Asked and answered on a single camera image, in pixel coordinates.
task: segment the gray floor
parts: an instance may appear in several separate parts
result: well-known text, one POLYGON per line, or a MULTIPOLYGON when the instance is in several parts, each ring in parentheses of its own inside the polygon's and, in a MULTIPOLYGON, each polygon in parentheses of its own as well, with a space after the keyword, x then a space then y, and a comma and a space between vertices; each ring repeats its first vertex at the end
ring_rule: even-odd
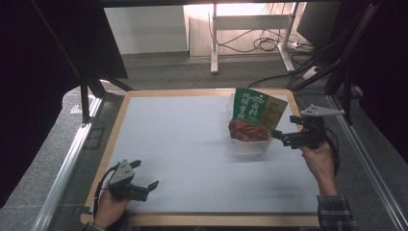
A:
MULTIPOLYGON (((122 82, 136 90, 247 87, 259 79, 286 73, 279 56, 274 55, 221 57, 218 75, 210 73, 208 58, 189 58, 183 53, 129 55, 124 56, 123 61, 129 80, 122 82)), ((282 89, 288 82, 288 78, 271 79, 255 87, 282 89)), ((325 82, 326 79, 321 79, 294 92, 299 109, 312 103, 331 107, 322 90, 325 82)), ((84 208, 84 202, 125 93, 109 83, 104 85, 109 93, 103 98, 101 110, 95 117, 48 230, 80 230, 83 225, 79 216, 87 209, 84 208)), ((33 227, 81 125, 81 114, 71 113, 72 107, 80 104, 79 89, 72 90, 65 96, 63 111, 47 141, 6 206, 0 211, 0 230, 30 230, 33 227)), ((407 214, 408 181, 404 176, 408 173, 408 166, 360 109, 358 99, 352 101, 351 115, 354 123, 351 128, 364 144, 396 205, 403 214, 407 214)), ((341 168, 337 177, 340 192, 348 196, 361 230, 398 230, 390 211, 386 209, 387 200, 376 189, 376 182, 370 178, 370 170, 364 167, 364 160, 352 145, 341 121, 337 116, 326 119, 329 127, 338 135, 341 147, 341 168)))

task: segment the food package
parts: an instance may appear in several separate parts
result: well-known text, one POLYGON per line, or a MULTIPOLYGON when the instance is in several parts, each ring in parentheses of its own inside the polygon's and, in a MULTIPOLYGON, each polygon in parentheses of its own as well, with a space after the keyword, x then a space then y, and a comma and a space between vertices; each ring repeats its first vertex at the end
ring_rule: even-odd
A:
POLYGON ((228 124, 231 139, 270 141, 288 102, 256 90, 236 89, 232 118, 228 124))

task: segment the white table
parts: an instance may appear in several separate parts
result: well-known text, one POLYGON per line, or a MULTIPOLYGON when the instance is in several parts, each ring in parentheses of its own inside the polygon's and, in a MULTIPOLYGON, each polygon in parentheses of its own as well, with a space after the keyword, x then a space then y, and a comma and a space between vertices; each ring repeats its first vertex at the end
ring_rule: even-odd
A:
MULTIPOLYGON (((287 100, 277 129, 296 132, 288 90, 260 90, 287 100)), ((132 201, 131 225, 319 226, 315 179, 299 150, 272 141, 265 155, 237 156, 226 104, 235 90, 129 91, 89 192, 123 159, 141 160, 133 184, 159 180, 146 202, 132 201)), ((83 223, 91 215, 82 214, 83 223)))

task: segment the white board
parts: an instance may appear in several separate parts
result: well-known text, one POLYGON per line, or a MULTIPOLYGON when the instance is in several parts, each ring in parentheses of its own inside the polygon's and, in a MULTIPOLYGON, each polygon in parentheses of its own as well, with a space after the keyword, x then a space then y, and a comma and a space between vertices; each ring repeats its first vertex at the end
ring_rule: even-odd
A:
MULTIPOLYGON (((285 95, 274 95, 288 101, 285 95)), ((134 213, 315 213, 319 193, 301 152, 274 140, 265 155, 233 153, 229 97, 135 97, 108 164, 141 160, 132 183, 159 180, 134 213)), ((288 106, 277 130, 297 132, 288 106)))

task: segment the plaid sleeve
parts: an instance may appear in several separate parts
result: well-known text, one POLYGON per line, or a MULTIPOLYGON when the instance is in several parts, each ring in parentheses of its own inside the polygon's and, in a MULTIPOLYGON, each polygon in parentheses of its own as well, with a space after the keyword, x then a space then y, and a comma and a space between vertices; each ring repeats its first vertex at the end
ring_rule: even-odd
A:
POLYGON ((357 231, 345 196, 318 195, 319 223, 322 230, 357 231))

